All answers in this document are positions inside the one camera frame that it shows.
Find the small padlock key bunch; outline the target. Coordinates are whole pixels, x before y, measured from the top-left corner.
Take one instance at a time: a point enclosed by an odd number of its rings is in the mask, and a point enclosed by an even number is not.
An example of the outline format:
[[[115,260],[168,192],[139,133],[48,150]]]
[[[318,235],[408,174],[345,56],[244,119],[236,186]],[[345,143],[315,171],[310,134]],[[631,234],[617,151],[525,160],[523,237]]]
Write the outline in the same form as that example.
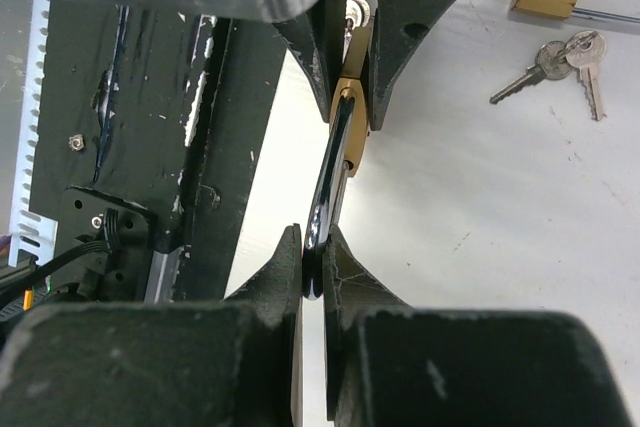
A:
[[[606,50],[605,38],[594,30],[579,32],[566,42],[548,42],[539,49],[534,64],[520,78],[491,96],[489,102],[496,105],[525,87],[537,85],[543,80],[563,80],[576,72],[591,108],[592,118],[601,121],[605,112],[598,76]]]

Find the medium brass padlock long shackle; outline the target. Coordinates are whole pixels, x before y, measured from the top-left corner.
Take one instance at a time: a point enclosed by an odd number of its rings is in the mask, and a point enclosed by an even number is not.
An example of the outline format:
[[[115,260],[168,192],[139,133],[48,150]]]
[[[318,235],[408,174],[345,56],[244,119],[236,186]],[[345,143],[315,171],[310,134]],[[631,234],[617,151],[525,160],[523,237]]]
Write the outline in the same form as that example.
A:
[[[339,222],[347,180],[361,163],[369,135],[366,71],[371,29],[354,29],[329,110],[329,137],[303,242],[303,295],[323,293],[322,257]]]

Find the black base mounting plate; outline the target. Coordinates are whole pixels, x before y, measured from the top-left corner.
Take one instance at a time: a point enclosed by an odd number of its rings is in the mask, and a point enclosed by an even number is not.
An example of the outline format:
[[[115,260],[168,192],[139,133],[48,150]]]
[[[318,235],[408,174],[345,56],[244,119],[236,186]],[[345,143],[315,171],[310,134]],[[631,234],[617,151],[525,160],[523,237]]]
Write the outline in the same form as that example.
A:
[[[219,300],[285,47],[254,21],[52,0],[30,208],[69,262],[48,300]]]

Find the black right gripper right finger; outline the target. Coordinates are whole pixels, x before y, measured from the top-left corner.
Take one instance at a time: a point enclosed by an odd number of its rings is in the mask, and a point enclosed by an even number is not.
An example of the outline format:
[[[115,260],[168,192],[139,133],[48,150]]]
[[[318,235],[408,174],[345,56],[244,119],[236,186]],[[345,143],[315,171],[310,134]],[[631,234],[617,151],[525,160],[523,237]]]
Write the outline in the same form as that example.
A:
[[[333,228],[323,255],[327,417],[337,426],[621,426],[604,352],[557,311],[417,308]]]

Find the medium padlock keys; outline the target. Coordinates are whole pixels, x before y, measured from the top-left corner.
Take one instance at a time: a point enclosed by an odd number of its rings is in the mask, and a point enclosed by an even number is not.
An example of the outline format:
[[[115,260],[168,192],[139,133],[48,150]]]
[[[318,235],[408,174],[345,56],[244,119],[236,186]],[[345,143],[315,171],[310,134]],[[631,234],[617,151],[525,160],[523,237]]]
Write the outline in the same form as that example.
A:
[[[370,17],[370,6],[366,0],[346,0],[345,19],[347,31],[352,31],[356,27],[366,27],[369,24]]]

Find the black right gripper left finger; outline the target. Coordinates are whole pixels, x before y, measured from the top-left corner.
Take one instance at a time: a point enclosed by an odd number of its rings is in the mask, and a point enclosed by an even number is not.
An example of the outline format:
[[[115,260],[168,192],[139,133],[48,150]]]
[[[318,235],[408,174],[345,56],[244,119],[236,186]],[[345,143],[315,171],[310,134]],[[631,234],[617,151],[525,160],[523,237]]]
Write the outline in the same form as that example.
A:
[[[5,426],[298,426],[301,230],[222,301],[51,303],[1,353]]]

